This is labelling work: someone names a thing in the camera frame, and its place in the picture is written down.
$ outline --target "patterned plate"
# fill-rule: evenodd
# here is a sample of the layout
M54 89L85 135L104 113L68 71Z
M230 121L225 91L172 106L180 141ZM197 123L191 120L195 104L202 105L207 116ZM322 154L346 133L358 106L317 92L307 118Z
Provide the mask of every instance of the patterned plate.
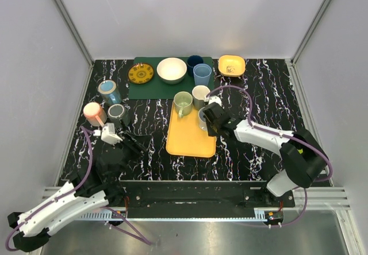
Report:
M149 64L133 65L128 72L129 81L134 84L144 84L154 77L154 68Z

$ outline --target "bowl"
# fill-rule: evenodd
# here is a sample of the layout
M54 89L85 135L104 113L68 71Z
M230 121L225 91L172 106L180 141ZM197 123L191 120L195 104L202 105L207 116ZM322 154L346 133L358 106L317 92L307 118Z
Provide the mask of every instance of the bowl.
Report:
M219 58L218 67L224 76L239 77L246 71L246 61L240 56L224 55Z
M157 74L167 84L177 84L184 79L186 63L178 58L166 58L157 66Z

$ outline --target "green placemat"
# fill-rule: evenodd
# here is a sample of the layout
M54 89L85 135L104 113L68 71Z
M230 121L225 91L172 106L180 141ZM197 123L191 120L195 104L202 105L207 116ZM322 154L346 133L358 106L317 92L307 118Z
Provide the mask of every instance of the green placemat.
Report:
M147 63L152 65L155 70L154 77L146 84L133 84L129 85L129 99L141 100L141 99L174 99L176 93L180 91L187 91L191 93L192 89L196 86L194 84L194 78L190 77L188 73L185 75L183 81L178 84L167 84L161 80L157 74L157 65L163 59L168 57L137 57L134 59L134 64ZM178 57L186 62L188 57ZM203 57L205 64L208 64L211 68L213 62L211 57ZM214 73L212 72L211 78L208 84L208 88L213 90L214 88Z

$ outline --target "black marble table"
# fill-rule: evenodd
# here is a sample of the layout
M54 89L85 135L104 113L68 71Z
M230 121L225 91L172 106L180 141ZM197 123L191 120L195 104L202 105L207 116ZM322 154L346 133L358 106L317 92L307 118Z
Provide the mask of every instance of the black marble table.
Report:
M225 78L214 60L215 87L232 84L244 87L254 103L253 119L258 123L283 130L297 130L304 126L288 68L284 60L246 60L247 70L240 78ZM133 60L97 60L88 85L83 106L88 102L107 105L97 92L99 83L114 80L123 98L122 104L131 117L129 130L137 135L150 135L149 151L140 160L130 162L120 180L267 180L282 169L281 159L258 146L218 138L216 154L210 159L172 156L166 152L167 131L173 100L129 100L128 70ZM224 89L218 92L225 109L234 115L248 114L248 101L238 90ZM70 146L67 161L59 185L81 166L88 163L87 142L80 125L93 129L85 120L82 110ZM105 144L92 137L93 153L101 153Z

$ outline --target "metallic floor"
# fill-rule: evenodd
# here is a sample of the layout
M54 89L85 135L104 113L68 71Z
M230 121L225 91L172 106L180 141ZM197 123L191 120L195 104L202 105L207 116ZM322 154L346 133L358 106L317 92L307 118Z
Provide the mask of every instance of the metallic floor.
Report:
M288 219L296 212L286 212ZM332 211L307 211L293 226L261 229L228 222L135 222L147 246L101 222L75 221L44 246L42 255L341 255L348 254ZM127 225L120 226L128 231Z

